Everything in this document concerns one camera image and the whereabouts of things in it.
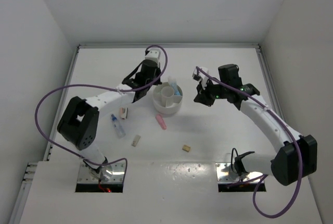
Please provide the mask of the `clear blue-cap bottle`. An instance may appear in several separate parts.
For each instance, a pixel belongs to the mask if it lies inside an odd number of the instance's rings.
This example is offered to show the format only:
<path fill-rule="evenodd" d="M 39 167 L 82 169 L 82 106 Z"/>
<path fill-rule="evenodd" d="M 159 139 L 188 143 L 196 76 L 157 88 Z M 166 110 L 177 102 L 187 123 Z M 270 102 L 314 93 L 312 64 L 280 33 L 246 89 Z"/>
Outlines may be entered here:
<path fill-rule="evenodd" d="M 124 137 L 126 135 L 126 133 L 125 133 L 123 127 L 121 126 L 120 121 L 117 119 L 117 117 L 114 114 L 111 114 L 110 118 L 111 118 L 112 125 L 117 133 L 117 136 L 119 138 Z"/>

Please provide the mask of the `aluminium frame rail left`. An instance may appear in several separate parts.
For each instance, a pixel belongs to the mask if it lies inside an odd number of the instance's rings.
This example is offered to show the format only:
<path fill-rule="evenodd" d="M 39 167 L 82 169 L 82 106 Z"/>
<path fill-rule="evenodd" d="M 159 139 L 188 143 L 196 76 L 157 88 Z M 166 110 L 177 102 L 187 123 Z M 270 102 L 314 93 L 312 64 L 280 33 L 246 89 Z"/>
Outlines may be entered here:
<path fill-rule="evenodd" d="M 42 132 L 46 136 L 53 135 L 55 132 L 54 124 L 59 113 L 58 107 L 62 102 L 62 92 L 55 92 L 54 95 L 48 97 L 39 109 L 36 109 L 37 105 L 51 90 L 69 84 L 73 62 L 76 59 L 79 48 L 79 46 L 76 46 L 73 54 L 64 61 L 60 61 L 58 58 L 56 62 L 51 65 L 51 69 L 47 70 L 46 73 L 44 73 L 45 68 L 37 72 L 38 74 L 42 74 L 40 81 L 43 87 L 41 91 L 33 92 L 32 89 L 28 89 L 27 94 L 34 96 L 33 102 L 23 108 L 28 111 L 26 117 L 23 116 L 23 111 L 18 113 L 16 120 L 22 120 L 22 123 L 15 127 L 15 130 L 23 131 L 18 139 L 18 147 L 15 148 L 15 151 L 18 152 L 15 155 L 15 159 L 22 158 L 23 155 L 26 155 L 26 158 L 23 159 L 23 165 L 20 166 L 21 171 L 19 172 L 19 178 L 12 180 L 12 182 L 18 183 L 19 189 L 15 197 L 15 204 L 11 209 L 10 219 L 3 221 L 3 223 L 19 223 L 37 163 L 45 160 L 48 156 L 48 152 L 52 149 L 52 145 L 37 129 L 35 113 L 37 113 L 38 123 Z"/>

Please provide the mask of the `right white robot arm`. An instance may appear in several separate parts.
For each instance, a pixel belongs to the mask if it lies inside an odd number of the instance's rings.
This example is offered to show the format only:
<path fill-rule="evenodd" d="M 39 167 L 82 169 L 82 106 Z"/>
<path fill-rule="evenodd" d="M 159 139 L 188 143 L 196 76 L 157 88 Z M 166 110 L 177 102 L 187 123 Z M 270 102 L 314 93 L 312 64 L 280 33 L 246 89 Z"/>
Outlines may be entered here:
<path fill-rule="evenodd" d="M 243 84 L 235 64 L 218 68 L 219 78 L 209 75 L 206 68 L 196 67 L 193 79 L 198 81 L 194 102 L 212 106 L 225 99 L 250 118 L 272 144 L 276 155 L 270 157 L 254 151 L 237 155 L 232 170 L 239 176 L 250 172 L 273 175 L 287 186 L 317 171 L 317 141 L 288 126 L 270 109 L 260 91 L 251 83 Z"/>

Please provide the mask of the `metal base plate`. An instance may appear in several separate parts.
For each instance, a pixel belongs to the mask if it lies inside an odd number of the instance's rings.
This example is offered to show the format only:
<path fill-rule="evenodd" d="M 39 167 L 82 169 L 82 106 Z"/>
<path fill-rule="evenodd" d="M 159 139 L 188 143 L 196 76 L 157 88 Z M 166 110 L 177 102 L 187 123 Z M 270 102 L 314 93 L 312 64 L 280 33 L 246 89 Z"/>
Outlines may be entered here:
<path fill-rule="evenodd" d="M 121 184 L 124 180 L 126 162 L 118 162 L 102 168 L 99 173 L 82 162 L 80 164 L 77 183 L 97 184 L 101 180 L 102 184 Z"/>
<path fill-rule="evenodd" d="M 215 163 L 215 169 L 219 184 L 256 183 L 263 177 L 263 174 L 260 172 L 250 172 L 239 176 L 232 171 L 231 165 L 228 162 Z"/>

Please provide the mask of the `aluminium frame rail right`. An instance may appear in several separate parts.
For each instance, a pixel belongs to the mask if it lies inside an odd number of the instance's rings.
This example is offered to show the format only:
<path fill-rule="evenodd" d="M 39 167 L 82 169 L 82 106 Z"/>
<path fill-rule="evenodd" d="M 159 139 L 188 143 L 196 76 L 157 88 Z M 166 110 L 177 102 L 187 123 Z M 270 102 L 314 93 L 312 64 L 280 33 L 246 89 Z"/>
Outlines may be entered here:
<path fill-rule="evenodd" d="M 265 80 L 265 85 L 266 85 L 266 88 L 268 91 L 268 95 L 270 98 L 271 107 L 275 111 L 275 113 L 277 113 L 280 116 L 280 118 L 282 120 L 285 120 L 283 111 L 281 109 L 280 103 L 277 98 L 277 94 L 276 94 L 276 90 L 275 90 L 275 86 L 274 86 L 274 82 L 273 82 L 273 77 L 272 77 L 270 68 L 268 66 L 268 62 L 264 56 L 264 53 L 263 53 L 260 45 L 258 45 L 256 47 L 256 52 L 257 52 L 258 60 L 259 60 L 261 70 L 263 73 L 263 77 Z"/>

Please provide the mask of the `tan eraser right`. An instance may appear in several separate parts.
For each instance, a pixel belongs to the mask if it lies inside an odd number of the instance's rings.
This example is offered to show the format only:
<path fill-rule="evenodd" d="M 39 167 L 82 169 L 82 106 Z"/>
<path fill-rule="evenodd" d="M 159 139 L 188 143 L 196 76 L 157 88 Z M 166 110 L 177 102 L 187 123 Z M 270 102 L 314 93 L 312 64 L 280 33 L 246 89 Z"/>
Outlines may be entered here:
<path fill-rule="evenodd" d="M 183 145 L 182 150 L 186 152 L 190 152 L 191 147 L 188 145 Z"/>

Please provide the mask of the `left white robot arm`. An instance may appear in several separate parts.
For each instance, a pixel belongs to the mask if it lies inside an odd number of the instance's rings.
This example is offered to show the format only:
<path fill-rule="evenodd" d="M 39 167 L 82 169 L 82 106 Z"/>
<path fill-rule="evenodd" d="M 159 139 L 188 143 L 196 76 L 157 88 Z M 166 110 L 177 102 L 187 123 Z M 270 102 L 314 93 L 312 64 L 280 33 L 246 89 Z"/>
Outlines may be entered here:
<path fill-rule="evenodd" d="M 98 121 L 105 115 L 146 96 L 153 85 L 160 85 L 158 61 L 143 60 L 115 91 L 88 98 L 73 97 L 60 118 L 57 131 L 89 161 L 85 164 L 95 174 L 106 168 L 107 158 L 94 144 Z"/>

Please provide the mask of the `aluminium frame rail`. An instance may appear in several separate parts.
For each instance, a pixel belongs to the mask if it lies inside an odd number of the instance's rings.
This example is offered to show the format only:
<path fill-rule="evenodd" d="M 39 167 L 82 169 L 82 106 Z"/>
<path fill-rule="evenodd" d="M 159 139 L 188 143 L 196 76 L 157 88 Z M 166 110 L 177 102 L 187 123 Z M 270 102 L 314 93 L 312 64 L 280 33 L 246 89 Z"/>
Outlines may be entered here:
<path fill-rule="evenodd" d="M 280 103 L 277 98 L 277 94 L 276 94 L 276 90 L 275 90 L 275 86 L 274 86 L 274 82 L 273 82 L 273 77 L 272 77 L 270 68 L 268 66 L 268 62 L 264 56 L 264 53 L 263 53 L 260 45 L 258 45 L 256 47 L 256 52 L 257 52 L 258 60 L 259 60 L 261 70 L 263 73 L 263 77 L 265 80 L 265 85 L 266 85 L 266 88 L 268 91 L 268 95 L 270 98 L 271 107 L 275 111 L 275 113 L 277 113 L 280 116 L 280 118 L 282 120 L 285 120 L 283 111 L 281 109 Z"/>
<path fill-rule="evenodd" d="M 260 48 L 255 43 L 161 43 L 163 48 Z M 87 43 L 80 44 L 78 49 L 94 48 L 147 48 L 147 43 Z"/>
<path fill-rule="evenodd" d="M 51 69 L 47 70 L 46 73 L 44 73 L 45 68 L 37 72 L 38 74 L 42 74 L 40 81 L 43 87 L 41 91 L 33 92 L 32 89 L 28 89 L 27 94 L 34 96 L 33 102 L 23 108 L 28 111 L 26 117 L 23 116 L 23 111 L 18 113 L 16 120 L 22 120 L 22 123 L 15 127 L 15 130 L 23 131 L 18 139 L 18 147 L 15 148 L 15 151 L 18 152 L 15 155 L 15 159 L 22 158 L 23 155 L 26 155 L 26 158 L 23 159 L 23 165 L 20 166 L 21 171 L 19 172 L 19 178 L 12 180 L 12 182 L 18 183 L 19 189 L 15 197 L 15 204 L 11 209 L 10 219 L 3 221 L 3 223 L 19 223 L 37 163 L 45 160 L 48 156 L 48 152 L 52 149 L 52 145 L 37 129 L 35 113 L 37 113 L 38 123 L 42 132 L 46 136 L 53 135 L 55 132 L 54 124 L 59 113 L 58 107 L 62 102 L 62 92 L 55 92 L 54 95 L 48 97 L 39 109 L 36 109 L 37 105 L 51 90 L 69 84 L 73 62 L 76 59 L 79 48 L 79 46 L 76 46 L 73 54 L 64 61 L 60 61 L 58 58 L 56 62 L 51 65 Z"/>

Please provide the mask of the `blue highlighter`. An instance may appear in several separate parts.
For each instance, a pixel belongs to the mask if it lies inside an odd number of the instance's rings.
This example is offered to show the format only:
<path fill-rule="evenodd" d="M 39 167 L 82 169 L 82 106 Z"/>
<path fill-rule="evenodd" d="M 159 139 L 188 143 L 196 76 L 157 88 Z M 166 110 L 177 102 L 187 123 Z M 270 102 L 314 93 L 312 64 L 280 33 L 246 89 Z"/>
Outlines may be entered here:
<path fill-rule="evenodd" d="M 174 77 L 168 77 L 168 84 L 174 90 L 174 95 L 182 96 L 180 90 L 178 89 L 177 80 Z"/>

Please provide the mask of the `pink highlighter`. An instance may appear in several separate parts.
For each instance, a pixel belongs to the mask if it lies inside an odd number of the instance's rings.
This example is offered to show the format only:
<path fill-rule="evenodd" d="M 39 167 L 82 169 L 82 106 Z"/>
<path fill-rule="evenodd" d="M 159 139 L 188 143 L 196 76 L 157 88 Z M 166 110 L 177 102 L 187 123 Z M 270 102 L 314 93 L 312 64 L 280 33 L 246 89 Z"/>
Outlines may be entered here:
<path fill-rule="evenodd" d="M 166 130 L 167 129 L 167 126 L 162 118 L 162 116 L 160 114 L 157 114 L 155 116 L 156 118 L 156 121 L 158 122 L 158 124 L 160 125 L 160 127 L 163 129 L 163 130 Z"/>

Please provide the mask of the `white round divided organizer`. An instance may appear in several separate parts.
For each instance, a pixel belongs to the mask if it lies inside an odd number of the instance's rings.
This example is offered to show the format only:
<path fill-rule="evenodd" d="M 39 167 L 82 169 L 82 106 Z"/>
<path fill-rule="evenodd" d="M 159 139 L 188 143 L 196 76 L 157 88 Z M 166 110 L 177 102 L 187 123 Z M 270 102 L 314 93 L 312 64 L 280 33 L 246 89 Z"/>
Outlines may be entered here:
<path fill-rule="evenodd" d="M 164 115 L 172 115 L 177 113 L 183 102 L 183 91 L 177 85 L 178 94 L 167 83 L 162 83 L 153 90 L 153 105 L 155 109 Z"/>

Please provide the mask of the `aluminium frame rail back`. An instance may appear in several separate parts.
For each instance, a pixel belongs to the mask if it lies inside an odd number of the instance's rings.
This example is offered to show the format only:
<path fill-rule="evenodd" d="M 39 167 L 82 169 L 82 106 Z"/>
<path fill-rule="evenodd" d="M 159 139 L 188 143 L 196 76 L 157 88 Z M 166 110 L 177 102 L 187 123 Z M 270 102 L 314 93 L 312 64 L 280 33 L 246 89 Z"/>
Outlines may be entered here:
<path fill-rule="evenodd" d="M 260 48 L 255 43 L 161 43 L 163 48 Z M 78 49 L 94 48 L 147 48 L 147 43 L 87 43 L 80 44 Z"/>

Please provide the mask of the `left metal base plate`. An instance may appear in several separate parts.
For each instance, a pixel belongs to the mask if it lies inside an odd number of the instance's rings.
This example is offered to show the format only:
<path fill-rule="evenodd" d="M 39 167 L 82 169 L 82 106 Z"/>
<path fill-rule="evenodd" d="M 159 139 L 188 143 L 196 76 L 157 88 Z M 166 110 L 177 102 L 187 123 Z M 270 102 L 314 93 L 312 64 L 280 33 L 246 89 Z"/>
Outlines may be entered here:
<path fill-rule="evenodd" d="M 124 180 L 126 162 L 118 162 L 102 168 L 99 173 L 82 162 L 80 164 L 77 183 L 97 184 L 101 180 L 102 184 L 121 184 Z"/>

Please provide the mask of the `beige eraser left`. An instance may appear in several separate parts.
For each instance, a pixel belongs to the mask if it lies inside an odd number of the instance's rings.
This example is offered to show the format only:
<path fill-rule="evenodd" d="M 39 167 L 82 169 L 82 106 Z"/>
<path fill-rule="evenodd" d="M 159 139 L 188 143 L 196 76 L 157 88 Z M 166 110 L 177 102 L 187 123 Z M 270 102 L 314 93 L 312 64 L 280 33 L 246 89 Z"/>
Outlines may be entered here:
<path fill-rule="evenodd" d="M 133 138 L 133 142 L 132 142 L 132 146 L 133 146 L 133 147 L 136 147 L 137 144 L 139 143 L 140 139 L 141 139 L 141 136 L 140 136 L 140 135 L 136 135 L 136 136 L 134 136 L 134 138 Z"/>

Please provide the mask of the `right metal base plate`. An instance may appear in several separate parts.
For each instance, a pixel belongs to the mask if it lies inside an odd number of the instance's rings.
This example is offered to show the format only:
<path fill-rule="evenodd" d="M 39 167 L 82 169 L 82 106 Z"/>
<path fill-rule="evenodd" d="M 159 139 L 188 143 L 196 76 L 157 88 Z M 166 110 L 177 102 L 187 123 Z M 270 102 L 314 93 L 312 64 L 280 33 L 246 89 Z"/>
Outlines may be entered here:
<path fill-rule="evenodd" d="M 228 162 L 215 163 L 215 169 L 219 184 L 256 183 L 263 177 L 263 174 L 260 172 L 250 172 L 239 176 L 232 171 L 231 165 Z"/>

